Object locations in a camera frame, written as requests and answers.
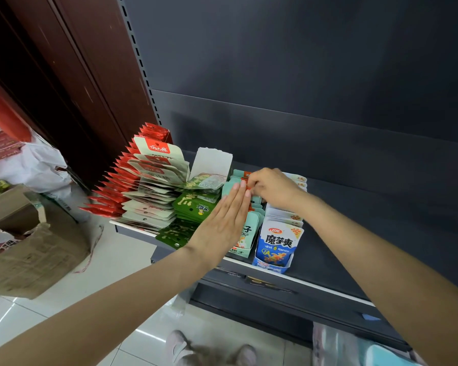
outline left hand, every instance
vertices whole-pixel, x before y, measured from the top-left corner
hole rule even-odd
[[[239,241],[250,203],[251,192],[246,190],[246,181],[234,184],[231,192],[219,201],[185,247],[202,257],[208,269],[215,268]]]

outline white tiled floor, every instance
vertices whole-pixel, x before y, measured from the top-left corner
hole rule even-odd
[[[85,227],[93,239],[100,231],[99,224],[104,225],[104,233],[85,272],[68,274],[34,300],[0,297],[0,345],[87,295],[150,264],[155,246],[115,233],[114,226],[102,218],[93,218]],[[162,350],[166,336],[174,329],[183,331],[196,348],[209,350],[210,359],[216,364],[246,343],[256,348],[260,365],[311,364],[308,348],[188,305],[180,317],[165,308],[156,312],[99,366],[165,366]]]

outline brown cardboard box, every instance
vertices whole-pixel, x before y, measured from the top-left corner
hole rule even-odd
[[[0,295],[35,298],[89,254],[71,216],[24,185],[0,195],[0,228],[20,235],[34,230],[0,254]]]

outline shoe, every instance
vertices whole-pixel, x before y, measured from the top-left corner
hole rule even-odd
[[[177,365],[183,357],[192,354],[195,352],[190,348],[181,331],[174,330],[168,335],[165,345],[166,364]]]
[[[256,366],[256,349],[245,344],[236,355],[237,366]]]

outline hand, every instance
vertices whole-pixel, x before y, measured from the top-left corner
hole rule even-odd
[[[296,212],[292,210],[295,209],[296,202],[304,195],[308,195],[278,168],[263,168],[251,173],[248,188],[253,194],[269,202],[272,207],[291,212]]]
[[[239,241],[250,202],[251,192],[246,190],[246,181],[234,184],[231,192],[222,197],[185,246],[202,257],[208,270],[217,266]]]

